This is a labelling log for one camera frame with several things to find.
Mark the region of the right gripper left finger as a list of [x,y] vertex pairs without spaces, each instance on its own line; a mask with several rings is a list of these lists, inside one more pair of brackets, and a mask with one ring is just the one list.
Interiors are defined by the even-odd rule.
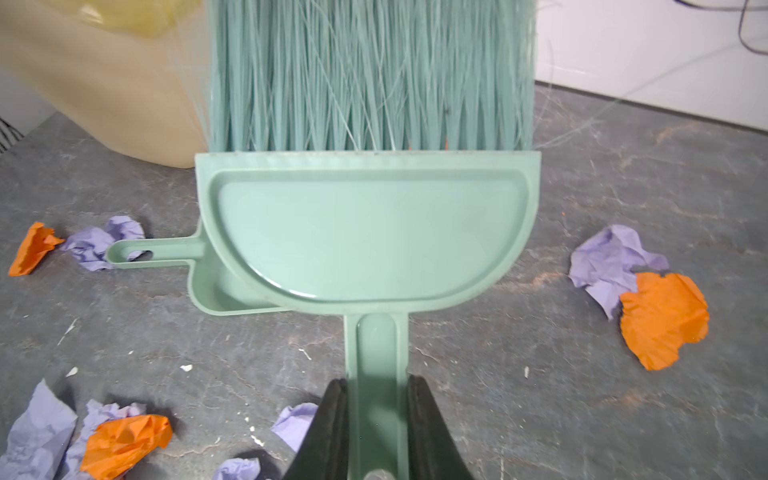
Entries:
[[349,406],[347,382],[332,380],[284,480],[347,480]]

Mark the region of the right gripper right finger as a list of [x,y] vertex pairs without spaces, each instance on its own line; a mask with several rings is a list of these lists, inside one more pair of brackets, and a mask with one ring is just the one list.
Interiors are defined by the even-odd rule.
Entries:
[[411,479],[472,480],[427,381],[411,375],[407,386]]

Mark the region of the green plastic dustpan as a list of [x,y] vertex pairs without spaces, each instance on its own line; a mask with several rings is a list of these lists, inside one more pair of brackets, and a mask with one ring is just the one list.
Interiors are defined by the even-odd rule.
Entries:
[[105,259],[118,269],[186,267],[190,299],[210,315],[243,316],[289,310],[245,286],[223,264],[202,221],[187,237],[120,240],[107,249]]

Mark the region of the green hand brush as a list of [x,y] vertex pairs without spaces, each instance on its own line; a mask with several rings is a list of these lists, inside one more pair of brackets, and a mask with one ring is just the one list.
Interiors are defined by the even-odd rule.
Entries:
[[344,322],[348,479],[411,479],[409,317],[537,214],[532,1],[210,1],[201,219],[268,301]]

